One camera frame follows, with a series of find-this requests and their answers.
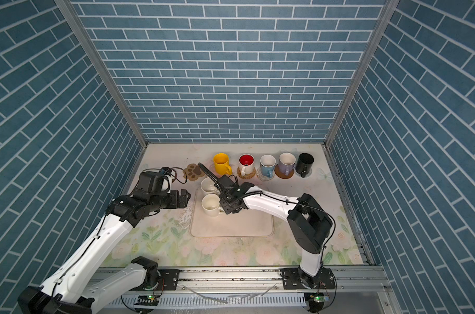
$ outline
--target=black mug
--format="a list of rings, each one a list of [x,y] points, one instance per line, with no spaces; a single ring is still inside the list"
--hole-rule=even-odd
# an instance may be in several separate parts
[[[301,177],[305,178],[309,170],[311,170],[312,163],[314,162],[314,157],[311,154],[302,153],[299,156],[297,166],[295,166],[295,171],[300,174]]]

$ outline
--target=paw print coaster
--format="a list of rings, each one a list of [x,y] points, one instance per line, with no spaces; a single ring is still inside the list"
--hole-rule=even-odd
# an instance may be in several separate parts
[[[184,169],[184,171],[187,174],[189,181],[195,181],[201,177],[206,176],[206,174],[204,174],[201,168],[199,168],[199,166],[196,164],[188,165],[187,168]]]

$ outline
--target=blue brick wall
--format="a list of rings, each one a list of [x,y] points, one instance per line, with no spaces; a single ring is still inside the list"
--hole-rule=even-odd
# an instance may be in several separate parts
[[[80,245],[139,152],[54,2],[0,1],[0,312]]]
[[[402,310],[475,313],[475,2],[399,2],[332,150]]]
[[[154,2],[73,2],[150,142],[322,142],[384,0]]]

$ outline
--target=lavender mug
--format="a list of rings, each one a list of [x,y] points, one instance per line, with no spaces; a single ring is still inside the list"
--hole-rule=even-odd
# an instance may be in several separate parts
[[[293,154],[290,153],[283,153],[279,156],[279,171],[283,173],[285,176],[290,175],[293,171],[293,167],[295,166],[295,161],[297,159]]]

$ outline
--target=robotic arm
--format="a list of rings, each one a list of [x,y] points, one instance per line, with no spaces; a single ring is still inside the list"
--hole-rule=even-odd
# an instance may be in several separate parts
[[[318,287],[326,275],[321,258],[333,224],[316,200],[305,193],[295,198],[266,192],[249,182],[239,185],[237,178],[235,181],[226,175],[217,178],[201,163],[199,167],[220,191],[220,204],[226,214],[254,209],[289,223],[302,248],[302,261],[295,275],[305,287]],[[138,257],[120,272],[87,286],[84,291],[115,245],[142,219],[156,215],[161,209],[187,206],[190,194],[184,189],[171,190],[169,176],[174,177],[173,173],[171,168],[142,172],[133,192],[112,200],[96,229],[61,268],[40,287],[29,286],[20,294],[21,311],[24,314],[92,314],[135,287],[156,289],[161,278],[157,263]]]
[[[226,214],[243,209],[261,210],[288,222],[297,244],[302,248],[299,279],[307,288],[318,287],[326,273],[322,271],[321,259],[324,245],[331,238],[333,218],[322,210],[316,200],[306,193],[299,198],[286,197],[262,190],[249,182],[239,185],[237,178],[235,181],[227,175],[217,178],[203,164],[198,165],[220,192],[220,204]]]
[[[156,289],[160,274],[157,263],[138,257],[107,279],[84,288],[115,245],[145,217],[161,209],[185,208],[190,199],[186,190],[171,190],[171,168],[142,172],[129,195],[109,204],[98,226],[71,257],[39,288],[27,287],[18,297],[24,314],[97,313],[124,292],[142,286]]]

